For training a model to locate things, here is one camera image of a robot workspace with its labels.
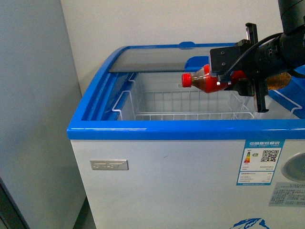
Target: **qr code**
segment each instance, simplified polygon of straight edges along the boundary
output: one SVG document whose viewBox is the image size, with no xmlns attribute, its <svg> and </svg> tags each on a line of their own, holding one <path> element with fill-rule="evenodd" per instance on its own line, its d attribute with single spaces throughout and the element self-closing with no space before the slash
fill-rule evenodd
<svg viewBox="0 0 305 229">
<path fill-rule="evenodd" d="M 264 150 L 261 162 L 276 162 L 279 150 Z"/>
</svg>

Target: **black cable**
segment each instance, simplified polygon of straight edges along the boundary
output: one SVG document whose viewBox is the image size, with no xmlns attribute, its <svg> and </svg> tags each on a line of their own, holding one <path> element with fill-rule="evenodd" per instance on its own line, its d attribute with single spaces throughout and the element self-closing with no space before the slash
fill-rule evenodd
<svg viewBox="0 0 305 229">
<path fill-rule="evenodd" d="M 261 41 L 259 41 L 258 43 L 254 44 L 253 46 L 251 46 L 249 49 L 247 49 L 247 51 L 245 51 L 235 62 L 234 64 L 232 64 L 232 66 L 223 74 L 223 77 L 226 79 L 226 78 L 229 78 L 230 77 L 230 74 L 231 72 L 233 71 L 233 69 L 236 67 L 236 65 L 242 60 L 244 59 L 247 55 L 249 55 L 252 51 L 254 51 L 255 49 L 257 49 L 260 45 L 264 44 L 265 42 L 273 39 L 273 38 L 276 38 L 280 35 L 282 35 L 283 33 L 280 32 L 280 33 L 276 33 L 276 34 L 273 34 L 273 35 L 270 35 L 269 37 L 266 37 L 264 39 L 262 39 Z"/>
<path fill-rule="evenodd" d="M 305 79 L 305 75 L 303 74 L 300 74 L 298 72 L 296 72 L 295 70 L 289 70 L 287 71 L 290 75 L 296 77 L 296 78 L 302 78 L 302 79 Z"/>
</svg>

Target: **white wall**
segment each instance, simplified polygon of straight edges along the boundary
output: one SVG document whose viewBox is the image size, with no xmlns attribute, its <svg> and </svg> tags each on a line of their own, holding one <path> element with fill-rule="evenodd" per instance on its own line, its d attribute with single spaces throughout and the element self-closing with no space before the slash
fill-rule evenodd
<svg viewBox="0 0 305 229">
<path fill-rule="evenodd" d="M 31 229 L 71 229 L 85 192 L 66 128 L 81 98 L 59 0 L 0 3 L 0 177 Z"/>
<path fill-rule="evenodd" d="M 61 0 L 81 90 L 124 45 L 238 42 L 281 32 L 277 0 Z"/>
</svg>

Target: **red bottle cap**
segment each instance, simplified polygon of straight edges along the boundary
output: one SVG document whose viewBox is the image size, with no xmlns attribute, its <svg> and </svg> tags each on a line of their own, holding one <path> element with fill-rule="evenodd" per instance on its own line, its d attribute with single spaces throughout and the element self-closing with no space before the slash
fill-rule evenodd
<svg viewBox="0 0 305 229">
<path fill-rule="evenodd" d="M 182 80 L 182 87 L 192 86 L 192 75 L 190 73 L 183 73 L 181 80 Z"/>
<path fill-rule="evenodd" d="M 203 66 L 203 70 L 205 75 L 210 74 L 210 66 L 208 64 Z"/>
</svg>

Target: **sticker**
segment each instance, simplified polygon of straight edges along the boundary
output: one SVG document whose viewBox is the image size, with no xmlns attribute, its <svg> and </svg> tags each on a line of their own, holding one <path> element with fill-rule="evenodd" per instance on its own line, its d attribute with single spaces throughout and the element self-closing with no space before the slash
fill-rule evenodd
<svg viewBox="0 0 305 229">
<path fill-rule="evenodd" d="M 266 228 L 266 229 L 270 229 L 269 227 L 266 226 L 265 220 L 263 220 L 262 218 L 251 218 L 251 219 L 245 219 L 242 220 L 238 223 L 235 223 L 233 225 L 233 227 L 231 227 L 230 229 L 246 229 L 246 228 Z"/>
<path fill-rule="evenodd" d="M 278 182 L 269 206 L 305 207 L 305 184 Z"/>
<path fill-rule="evenodd" d="M 284 140 L 246 140 L 237 185 L 270 185 Z"/>
</svg>

